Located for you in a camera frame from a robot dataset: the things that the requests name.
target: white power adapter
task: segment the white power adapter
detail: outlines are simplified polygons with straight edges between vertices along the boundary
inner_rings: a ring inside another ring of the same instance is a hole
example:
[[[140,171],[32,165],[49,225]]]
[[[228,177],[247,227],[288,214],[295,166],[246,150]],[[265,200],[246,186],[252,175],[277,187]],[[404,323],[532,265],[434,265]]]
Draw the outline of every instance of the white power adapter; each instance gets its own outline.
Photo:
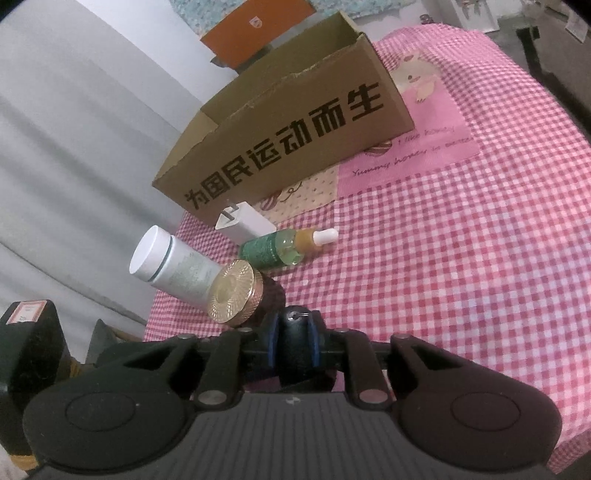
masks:
[[[277,231],[277,227],[247,202],[230,204],[217,219],[216,231],[237,245]]]

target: dropper cap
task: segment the dropper cap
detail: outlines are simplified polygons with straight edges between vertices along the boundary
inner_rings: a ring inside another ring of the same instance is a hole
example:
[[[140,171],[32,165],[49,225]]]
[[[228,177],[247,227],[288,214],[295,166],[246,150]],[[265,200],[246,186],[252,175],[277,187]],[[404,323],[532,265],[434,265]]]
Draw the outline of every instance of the dropper cap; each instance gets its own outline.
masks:
[[[326,230],[319,230],[312,234],[312,240],[319,247],[336,242],[338,238],[339,231],[336,228],[327,228]]]
[[[322,245],[336,242],[339,231],[336,228],[315,230],[306,228],[295,233],[294,247],[302,255],[313,254],[321,250]]]

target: label sticker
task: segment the label sticker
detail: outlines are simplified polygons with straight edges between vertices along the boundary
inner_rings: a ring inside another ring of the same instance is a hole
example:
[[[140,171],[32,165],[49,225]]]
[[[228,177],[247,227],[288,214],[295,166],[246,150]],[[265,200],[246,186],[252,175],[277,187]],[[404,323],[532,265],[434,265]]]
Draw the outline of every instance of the label sticker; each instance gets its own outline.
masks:
[[[47,300],[22,301],[10,315],[6,325],[10,323],[36,322],[46,304]]]

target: metal screw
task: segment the metal screw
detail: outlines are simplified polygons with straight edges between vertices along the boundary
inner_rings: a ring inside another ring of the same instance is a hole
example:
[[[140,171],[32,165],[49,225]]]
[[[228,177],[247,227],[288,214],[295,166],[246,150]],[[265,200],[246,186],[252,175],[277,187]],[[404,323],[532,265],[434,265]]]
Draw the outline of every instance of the metal screw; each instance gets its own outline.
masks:
[[[382,390],[370,388],[369,390],[363,390],[359,394],[359,399],[364,403],[377,405],[378,403],[384,403],[388,399],[388,394]]]
[[[200,394],[197,399],[204,405],[220,405],[226,401],[228,396],[220,390],[207,390]]]

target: gold jar lid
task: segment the gold jar lid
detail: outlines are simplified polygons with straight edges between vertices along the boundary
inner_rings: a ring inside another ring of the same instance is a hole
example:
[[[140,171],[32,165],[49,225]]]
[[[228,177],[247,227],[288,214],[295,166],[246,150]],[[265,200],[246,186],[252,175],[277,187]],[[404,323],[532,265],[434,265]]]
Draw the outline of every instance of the gold jar lid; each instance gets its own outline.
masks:
[[[262,292],[261,273],[245,260],[234,260],[213,281],[207,313],[216,323],[237,327],[254,313]]]

